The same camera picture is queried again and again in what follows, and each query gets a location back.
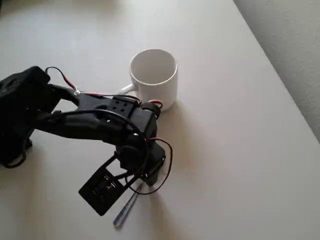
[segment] robotic arm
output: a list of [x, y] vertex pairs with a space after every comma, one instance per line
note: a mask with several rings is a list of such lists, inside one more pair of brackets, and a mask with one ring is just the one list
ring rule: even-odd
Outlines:
[[[0, 81], [0, 163], [18, 167], [32, 146], [35, 129], [71, 139], [100, 140], [115, 145], [111, 156], [84, 184], [79, 194], [100, 215], [104, 215], [137, 179], [149, 186], [158, 180], [166, 159], [157, 136], [156, 120], [161, 109], [154, 103], [115, 95], [92, 96], [48, 84], [50, 77], [31, 67]], [[75, 111], [54, 111], [60, 100], [77, 106]], [[22, 156], [18, 163], [15, 159]], [[118, 160], [125, 173], [114, 176], [107, 166]], [[119, 179], [125, 178], [126, 185]]]

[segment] white mug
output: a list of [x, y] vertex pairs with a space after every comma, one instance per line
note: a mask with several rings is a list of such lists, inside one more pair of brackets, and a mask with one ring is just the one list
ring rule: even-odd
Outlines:
[[171, 53], [161, 49], [147, 49], [135, 55], [130, 63], [132, 84], [118, 94], [136, 92], [143, 103], [160, 100], [162, 111], [169, 109], [177, 99], [178, 64]]

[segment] gray wall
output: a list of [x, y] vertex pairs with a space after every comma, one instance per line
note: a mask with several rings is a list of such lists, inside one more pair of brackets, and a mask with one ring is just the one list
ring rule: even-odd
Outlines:
[[320, 1], [234, 2], [320, 141]]

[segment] cable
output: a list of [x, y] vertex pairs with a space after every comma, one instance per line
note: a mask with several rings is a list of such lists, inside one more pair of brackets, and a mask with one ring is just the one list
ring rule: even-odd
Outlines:
[[130, 96], [130, 95], [122, 95], [122, 94], [108, 94], [108, 93], [98, 93], [98, 92], [84, 92], [84, 91], [80, 91], [76, 85], [72, 84], [68, 79], [67, 77], [64, 75], [64, 73], [57, 67], [55, 66], [49, 66], [47, 67], [44, 71], [45, 73], [47, 74], [48, 73], [48, 70], [49, 69], [56, 69], [60, 72], [60, 74], [62, 75], [63, 77], [63, 80], [66, 82], [66, 84], [68, 84], [75, 92], [74, 94], [76, 95], [79, 95], [79, 94], [87, 94], [87, 95], [90, 95], [90, 96], [97, 96], [97, 97], [113, 97], [113, 96], [120, 96], [120, 97], [125, 97], [125, 98], [128, 98], [128, 99], [134, 99], [134, 100], [137, 100], [138, 103], [139, 103], [139, 106], [141, 105], [141, 100], [135, 96]]
[[81, 115], [81, 114], [94, 114], [94, 113], [105, 113], [105, 114], [109, 114], [110, 116], [116, 116], [118, 119], [123, 120], [126, 124], [128, 124], [133, 131], [135, 131], [135, 133], [137, 133], [138, 137], [140, 138], [140, 140], [143, 140], [144, 145], [145, 145], [145, 157], [144, 157], [144, 161], [141, 164], [141, 166], [139, 167], [139, 169], [136, 171], [137, 173], [142, 172], [142, 168], [146, 165], [147, 160], [148, 160], [148, 144], [147, 144], [147, 140], [144, 138], [144, 136], [142, 135], [142, 132], [140, 131], [140, 129], [132, 122], [130, 121], [128, 118], [113, 112], [113, 111], [109, 111], [109, 110], [104, 110], [104, 109], [92, 109], [92, 110], [79, 110], [79, 111], [66, 111], [66, 112], [61, 112], [61, 113], [57, 113], [57, 114], [51, 114], [49, 116], [45, 116], [41, 119], [39, 119], [39, 122], [42, 121], [49, 121], [52, 119], [59, 119], [59, 118], [64, 118], [66, 116], [74, 116], [74, 115]]
[[[146, 165], [147, 160], [148, 160], [148, 144], [146, 139], [144, 138], [144, 136], [142, 135], [140, 129], [129, 119], [127, 119], [126, 117], [115, 113], [113, 111], [109, 111], [109, 110], [104, 110], [104, 109], [93, 109], [93, 110], [79, 110], [79, 111], [66, 111], [66, 112], [61, 112], [61, 113], [57, 113], [57, 114], [51, 114], [49, 116], [45, 116], [41, 119], [39, 119], [37, 121], [38, 122], [44, 122], [44, 121], [49, 121], [52, 119], [59, 119], [59, 118], [64, 118], [66, 116], [74, 116], [74, 115], [81, 115], [81, 114], [94, 114], [94, 113], [106, 113], [109, 114], [111, 116], [116, 116], [118, 119], [123, 120], [126, 124], [128, 124], [130, 127], [132, 127], [132, 129], [137, 133], [138, 137], [143, 140], [144, 145], [145, 145], [145, 158], [144, 161], [142, 163], [142, 165], [139, 167], [139, 169], [137, 170], [137, 172], [139, 173], [140, 171], [142, 171], [142, 168]], [[21, 147], [21, 152], [22, 152], [22, 158], [21, 160], [19, 160], [18, 163], [15, 163], [13, 165], [8, 165], [8, 164], [4, 164], [4, 167], [8, 168], [8, 169], [13, 169], [16, 167], [19, 167], [21, 164], [24, 163], [24, 161], [27, 159], [27, 154], [26, 154], [26, 146], [27, 146], [27, 140], [29, 138], [30, 134], [27, 134], [25, 136], [25, 138], [22, 141], [22, 147]]]
[[95, 96], [95, 97], [114, 97], [114, 96], [119, 96], [119, 97], [124, 97], [128, 99], [133, 99], [138, 101], [139, 106], [141, 105], [142, 101], [137, 98], [136, 96], [131, 96], [131, 95], [123, 95], [123, 94], [106, 94], [106, 93], [96, 93], [96, 92], [84, 92], [80, 91], [81, 94], [87, 94], [89, 96]]
[[158, 104], [159, 108], [162, 109], [164, 107], [164, 103], [161, 100], [153, 99], [148, 101], [148, 103]]
[[23, 164], [25, 162], [25, 160], [27, 159], [27, 154], [26, 154], [26, 146], [27, 146], [27, 140], [28, 140], [29, 137], [25, 137], [22, 141], [22, 148], [21, 148], [21, 151], [22, 151], [22, 157], [21, 159], [15, 163], [15, 164], [12, 164], [12, 165], [9, 165], [9, 164], [6, 164], [4, 163], [3, 166], [7, 169], [14, 169], [14, 168], [17, 168], [19, 167], [21, 164]]
[[74, 90], [78, 90], [77, 89], [77, 87], [75, 86], [75, 85], [73, 85], [67, 78], [66, 78], [66, 76], [63, 74], [63, 72], [59, 69], [59, 68], [57, 68], [57, 67], [55, 67], [55, 66], [49, 66], [49, 67], [47, 67], [44, 71], [45, 71], [45, 73], [46, 74], [48, 74], [48, 70], [49, 69], [56, 69], [56, 70], [58, 70], [60, 73], [61, 73], [61, 75], [62, 75], [62, 77], [63, 77], [63, 80], [66, 82], [66, 84], [68, 84], [72, 89], [74, 89]]
[[172, 161], [173, 161], [173, 156], [174, 156], [174, 150], [173, 150], [172, 146], [171, 146], [170, 143], [168, 143], [166, 140], [164, 140], [164, 139], [162, 139], [162, 138], [159, 138], [159, 137], [152, 137], [152, 138], [150, 138], [150, 140], [161, 141], [161, 142], [163, 142], [163, 143], [165, 143], [165, 144], [167, 144], [167, 145], [169, 146], [169, 148], [170, 148], [169, 168], [168, 168], [168, 172], [167, 172], [167, 174], [166, 174], [163, 182], [160, 184], [160, 186], [158, 186], [157, 189], [155, 189], [155, 190], [153, 190], [153, 191], [146, 192], [146, 193], [144, 193], [144, 192], [139, 192], [139, 191], [134, 190], [131, 186], [129, 186], [129, 188], [130, 188], [133, 192], [135, 192], [136, 194], [139, 194], [139, 195], [150, 195], [150, 194], [153, 194], [153, 193], [155, 193], [156, 191], [158, 191], [158, 190], [165, 184], [165, 182], [167, 181], [167, 179], [168, 179], [168, 177], [169, 177], [169, 175], [170, 175], [170, 172], [171, 172]]

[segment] white table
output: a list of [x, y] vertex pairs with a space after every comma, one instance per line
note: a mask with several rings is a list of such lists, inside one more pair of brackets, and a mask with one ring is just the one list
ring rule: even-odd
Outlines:
[[78, 194], [114, 147], [37, 131], [25, 164], [0, 168], [0, 239], [320, 238], [320, 146], [232, 0], [12, 0], [2, 10], [1, 79], [53, 65], [83, 90], [114, 93], [134, 54], [162, 48], [177, 58], [179, 91], [159, 120], [172, 174], [121, 231], [112, 221], [129, 190], [103, 217]]

